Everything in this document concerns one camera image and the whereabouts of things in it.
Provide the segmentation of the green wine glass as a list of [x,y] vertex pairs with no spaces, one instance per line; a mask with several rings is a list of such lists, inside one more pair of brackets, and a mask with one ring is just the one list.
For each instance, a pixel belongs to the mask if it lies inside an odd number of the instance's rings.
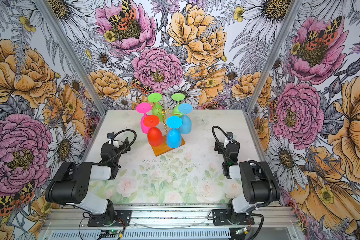
[[152,93],[148,96],[148,101],[154,104],[152,106],[152,115],[157,116],[160,122],[163,121],[163,106],[160,104],[161,100],[162,95],[160,93]]
[[176,102],[176,105],[173,107],[172,115],[181,117],[183,114],[179,111],[179,105],[185,99],[185,95],[181,93],[175,93],[172,95],[172,100]]

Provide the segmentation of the blue wine glass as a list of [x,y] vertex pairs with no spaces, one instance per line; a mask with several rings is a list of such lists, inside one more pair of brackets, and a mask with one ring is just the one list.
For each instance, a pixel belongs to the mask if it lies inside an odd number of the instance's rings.
[[170,128],[167,134],[167,145],[172,149],[178,148],[182,144],[182,136],[178,128],[182,126],[183,121],[179,117],[172,116],[167,119],[166,123]]
[[179,105],[178,110],[182,114],[181,119],[183,121],[183,124],[178,128],[178,130],[181,134],[187,135],[192,130],[192,121],[188,114],[192,112],[193,107],[190,104],[183,103]]

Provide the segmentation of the aluminium frame post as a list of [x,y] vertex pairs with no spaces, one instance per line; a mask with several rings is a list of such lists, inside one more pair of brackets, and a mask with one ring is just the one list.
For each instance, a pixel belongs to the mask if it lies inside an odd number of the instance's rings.
[[37,6],[38,10],[41,12],[42,16],[44,17],[47,26],[50,27],[53,35],[56,37],[60,46],[64,50],[66,56],[70,60],[70,63],[73,65],[77,75],[80,77],[86,90],[88,91],[90,97],[92,98],[94,104],[99,110],[100,115],[104,117],[107,114],[108,109],[103,104],[101,98],[97,94],[92,82],[89,79],[89,76],[87,75],[87,72],[85,71],[84,66],[79,60],[79,57],[77,56],[72,44],[70,43],[70,40],[67,37],[65,31],[61,27],[59,20],[54,14],[49,2],[36,1],[35,5]]
[[281,25],[281,29],[278,33],[278,35],[275,38],[274,44],[271,48],[270,53],[268,54],[268,58],[266,60],[266,63],[261,71],[261,74],[259,76],[258,84],[254,88],[254,92],[252,93],[252,96],[250,98],[250,101],[246,108],[246,114],[250,115],[252,109],[255,106],[255,103],[257,102],[257,99],[260,96],[260,93],[262,91],[262,88],[266,84],[267,78],[269,76],[269,72],[274,64],[274,61],[277,58],[278,52],[281,49],[283,43],[285,42],[285,39],[287,37],[287,34],[289,33],[291,27],[294,24],[294,21],[298,15],[299,9],[302,5],[301,0],[295,0],[292,1],[289,7],[289,10],[286,13],[286,17],[284,22]]

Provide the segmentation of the left green wine glass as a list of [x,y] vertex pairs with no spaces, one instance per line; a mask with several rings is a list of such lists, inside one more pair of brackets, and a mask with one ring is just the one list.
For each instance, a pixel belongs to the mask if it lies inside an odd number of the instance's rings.
[[152,115],[157,116],[160,122],[163,121],[163,106],[160,104],[161,100],[162,95],[160,93],[152,93],[148,96],[148,101],[154,104],[152,106]]

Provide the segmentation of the left aluminium frame post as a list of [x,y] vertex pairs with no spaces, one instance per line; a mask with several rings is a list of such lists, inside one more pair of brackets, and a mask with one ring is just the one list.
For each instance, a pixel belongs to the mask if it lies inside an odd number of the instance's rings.
[[66,56],[70,60],[70,63],[73,65],[77,75],[80,77],[86,90],[88,91],[90,97],[92,98],[94,104],[99,110],[100,115],[104,117],[107,114],[108,109],[103,104],[101,98],[97,94],[92,82],[89,79],[89,76],[87,75],[87,72],[85,71],[84,66],[79,60],[79,57],[77,56],[72,44],[70,43],[70,40],[67,37],[65,31],[61,27],[59,20],[54,14],[49,2],[36,1],[35,5],[37,6],[38,10],[41,12],[42,16],[44,17],[47,26],[50,27],[53,35],[56,37],[60,46],[64,50]]

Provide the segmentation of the right aluminium frame post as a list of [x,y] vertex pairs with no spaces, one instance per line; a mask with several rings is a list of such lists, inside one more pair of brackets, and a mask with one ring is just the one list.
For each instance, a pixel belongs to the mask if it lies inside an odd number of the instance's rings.
[[268,54],[268,58],[266,60],[266,63],[261,71],[261,74],[259,76],[258,84],[254,88],[254,92],[252,93],[252,96],[250,98],[250,101],[246,108],[246,114],[250,115],[252,109],[255,106],[255,103],[257,102],[257,99],[260,96],[260,93],[262,91],[262,88],[266,84],[267,78],[269,76],[269,72],[274,64],[274,61],[277,58],[278,52],[281,49],[283,43],[285,42],[285,39],[287,37],[287,34],[289,33],[291,27],[294,24],[294,21],[298,15],[299,9],[302,5],[301,0],[295,0],[292,1],[289,7],[289,10],[286,13],[286,17],[284,22],[281,25],[281,29],[278,33],[278,35],[275,38],[274,44],[271,48],[270,53]]

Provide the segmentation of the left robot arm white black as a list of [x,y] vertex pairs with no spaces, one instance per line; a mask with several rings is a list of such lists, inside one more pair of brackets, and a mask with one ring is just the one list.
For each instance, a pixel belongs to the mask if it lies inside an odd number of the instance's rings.
[[90,218],[101,225],[111,225],[117,220],[113,203],[102,199],[89,190],[91,180],[113,180],[121,166],[120,156],[131,148],[129,139],[109,140],[101,148],[101,161],[81,164],[64,163],[55,173],[45,193],[46,201],[58,205],[70,205],[89,212]]

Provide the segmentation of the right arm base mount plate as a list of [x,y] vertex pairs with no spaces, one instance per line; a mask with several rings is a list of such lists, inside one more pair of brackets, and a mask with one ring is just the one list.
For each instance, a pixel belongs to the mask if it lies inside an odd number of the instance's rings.
[[212,217],[214,226],[249,226],[255,224],[252,216],[237,213],[229,215],[227,209],[213,209]]

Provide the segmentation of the pink wine glass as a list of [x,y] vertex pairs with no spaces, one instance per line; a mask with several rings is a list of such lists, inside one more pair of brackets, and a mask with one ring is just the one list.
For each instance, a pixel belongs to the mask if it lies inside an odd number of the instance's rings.
[[136,106],[136,111],[140,114],[143,114],[140,121],[140,125],[141,125],[141,130],[144,134],[147,134],[148,131],[150,130],[150,128],[144,124],[144,119],[148,116],[147,113],[151,110],[152,110],[152,106],[149,103],[140,103],[139,105]]

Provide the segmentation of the red wine glass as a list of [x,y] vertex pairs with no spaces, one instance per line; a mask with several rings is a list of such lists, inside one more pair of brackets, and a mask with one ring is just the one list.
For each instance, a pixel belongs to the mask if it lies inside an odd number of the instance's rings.
[[148,142],[152,147],[158,147],[163,143],[163,134],[157,126],[160,123],[160,119],[155,115],[145,117],[143,121],[144,125],[149,128],[147,133]]

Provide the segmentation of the aluminium front rail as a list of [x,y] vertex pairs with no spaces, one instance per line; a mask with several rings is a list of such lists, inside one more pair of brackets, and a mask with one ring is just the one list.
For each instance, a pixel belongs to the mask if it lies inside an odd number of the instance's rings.
[[303,240],[290,207],[272,204],[255,211],[255,224],[214,226],[214,204],[118,205],[131,210],[128,227],[88,227],[86,215],[74,208],[53,210],[42,227],[40,240]]

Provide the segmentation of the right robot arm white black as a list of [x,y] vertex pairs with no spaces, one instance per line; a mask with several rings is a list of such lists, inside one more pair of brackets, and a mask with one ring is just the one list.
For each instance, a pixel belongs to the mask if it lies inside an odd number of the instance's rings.
[[216,225],[253,224],[250,216],[253,211],[267,207],[281,198],[281,190],[269,164],[254,160],[239,162],[239,150],[240,144],[237,141],[226,144],[215,142],[215,151],[223,156],[223,175],[227,179],[241,181],[242,185],[242,193],[230,198],[226,212],[214,214]]

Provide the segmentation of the right green wine glass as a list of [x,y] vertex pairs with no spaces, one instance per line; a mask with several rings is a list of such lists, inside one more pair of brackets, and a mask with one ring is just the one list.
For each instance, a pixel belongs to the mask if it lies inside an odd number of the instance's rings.
[[173,107],[172,115],[181,117],[183,114],[179,111],[179,105],[185,99],[185,95],[181,93],[175,93],[172,95],[172,100],[176,102],[176,105]]

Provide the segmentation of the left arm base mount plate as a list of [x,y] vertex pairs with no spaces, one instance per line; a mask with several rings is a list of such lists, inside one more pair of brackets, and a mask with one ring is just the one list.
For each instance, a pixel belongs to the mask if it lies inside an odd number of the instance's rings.
[[88,227],[128,227],[132,216],[131,210],[115,210],[114,214],[93,215],[90,217]]

